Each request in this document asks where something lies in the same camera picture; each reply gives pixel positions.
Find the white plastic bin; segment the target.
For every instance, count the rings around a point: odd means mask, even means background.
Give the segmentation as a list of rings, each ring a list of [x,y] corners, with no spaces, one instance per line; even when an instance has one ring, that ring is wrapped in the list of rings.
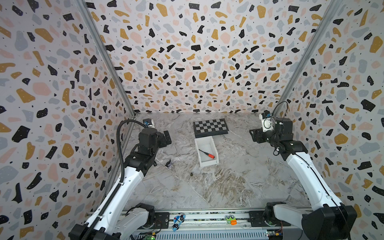
[[[198,161],[201,168],[219,164],[219,154],[213,137],[209,136],[204,138],[196,138],[195,145],[198,153]],[[199,149],[214,155],[215,159],[209,158],[208,156],[200,152]]]

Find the red handled screwdriver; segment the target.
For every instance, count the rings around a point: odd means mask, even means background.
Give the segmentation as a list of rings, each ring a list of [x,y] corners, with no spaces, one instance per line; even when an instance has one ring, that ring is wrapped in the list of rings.
[[[205,154],[206,156],[208,156],[209,158],[211,158],[211,159],[215,159],[215,156],[214,156],[214,155],[212,155],[212,154],[210,154],[210,153],[207,153],[207,152],[205,152],[205,151],[203,151],[203,150],[200,150],[200,149],[199,149],[199,151],[202,152],[203,154]]]

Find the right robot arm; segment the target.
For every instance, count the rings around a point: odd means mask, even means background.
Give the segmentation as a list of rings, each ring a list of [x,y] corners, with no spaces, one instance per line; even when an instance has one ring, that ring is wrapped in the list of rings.
[[[312,208],[306,212],[283,202],[267,203],[265,222],[270,226],[289,223],[301,229],[310,240],[349,240],[357,212],[336,196],[316,169],[307,148],[294,140],[293,122],[288,118],[275,118],[268,111],[259,118],[263,126],[250,130],[252,140],[270,144],[275,149],[274,154],[291,167]]]

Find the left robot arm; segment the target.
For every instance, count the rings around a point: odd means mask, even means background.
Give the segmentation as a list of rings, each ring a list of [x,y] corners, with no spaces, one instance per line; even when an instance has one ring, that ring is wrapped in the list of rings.
[[[154,206],[139,203],[121,218],[135,188],[155,165],[160,148],[172,143],[168,131],[159,132],[144,128],[139,133],[139,143],[123,160],[123,173],[100,207],[83,224],[76,224],[69,233],[71,240],[129,240],[139,228],[155,230]]]

